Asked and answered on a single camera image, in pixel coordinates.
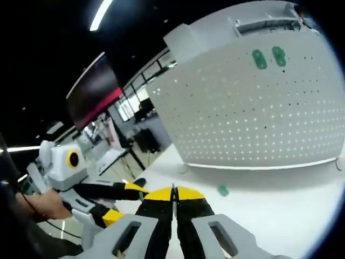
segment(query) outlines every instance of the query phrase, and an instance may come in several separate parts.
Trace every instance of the black ceiling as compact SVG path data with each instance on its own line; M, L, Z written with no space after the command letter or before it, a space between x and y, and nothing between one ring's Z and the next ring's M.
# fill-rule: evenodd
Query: black ceiling
M113 0L96 32L88 29L102 0L21 2L7 8L14 12L3 31L8 61L0 131L8 146L39 145L73 126L65 97L102 51L124 85L166 47L163 36L173 28L243 1ZM64 127L45 134L56 121ZM25 168L35 156L37 151L13 157Z

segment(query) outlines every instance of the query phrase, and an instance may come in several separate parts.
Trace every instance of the white floor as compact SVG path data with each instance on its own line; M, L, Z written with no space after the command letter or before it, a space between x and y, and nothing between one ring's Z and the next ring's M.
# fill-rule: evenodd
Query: white floor
M148 155L146 153L142 153L137 146L134 146L133 150L136 153L136 155L139 157L139 159L142 161L145 167L148 167L161 154L160 152L158 152L155 154ZM101 178L105 180L109 180L109 181L122 182L122 179L125 179L128 182L133 182L134 177L136 178L142 173L142 169L140 169L140 167L138 166L138 164L135 162L135 160L130 154L126 155L126 157L124 158L124 161L125 162L123 163L121 159L118 160L109 169L107 169L105 173L103 173ZM127 166L125 165L126 163L129 165L130 170L132 171L133 175L129 171ZM66 220L49 220L49 221L55 226L75 236L81 236L82 226L79 222L77 222L73 218L66 219ZM76 238L67 233L64 233L54 228L53 226L49 225L46 222L42 222L39 225L51 236L67 239L76 244L80 244L81 240L79 238Z

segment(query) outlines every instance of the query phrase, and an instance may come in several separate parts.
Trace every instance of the monitor screen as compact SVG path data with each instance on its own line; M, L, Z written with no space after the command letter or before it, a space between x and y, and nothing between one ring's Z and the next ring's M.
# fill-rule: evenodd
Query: monitor screen
M121 95L118 80L103 55L87 68L67 96L76 128L83 129Z

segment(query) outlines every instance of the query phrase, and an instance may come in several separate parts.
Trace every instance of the yellow circle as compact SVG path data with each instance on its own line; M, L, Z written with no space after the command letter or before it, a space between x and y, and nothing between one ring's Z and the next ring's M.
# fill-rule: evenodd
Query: yellow circle
M77 151L76 150L71 150L69 151L68 155L67 155L67 164L69 167L75 169L78 164L79 164L79 157L78 157L78 154L77 154Z

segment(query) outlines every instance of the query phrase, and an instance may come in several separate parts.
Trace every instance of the white pegboard panel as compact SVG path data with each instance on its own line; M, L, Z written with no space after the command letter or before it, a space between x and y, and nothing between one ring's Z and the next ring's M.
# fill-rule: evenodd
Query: white pegboard panel
M275 61L277 46L285 66ZM336 158L344 143L342 71L313 32L241 37L169 70L148 93L189 164L300 165Z

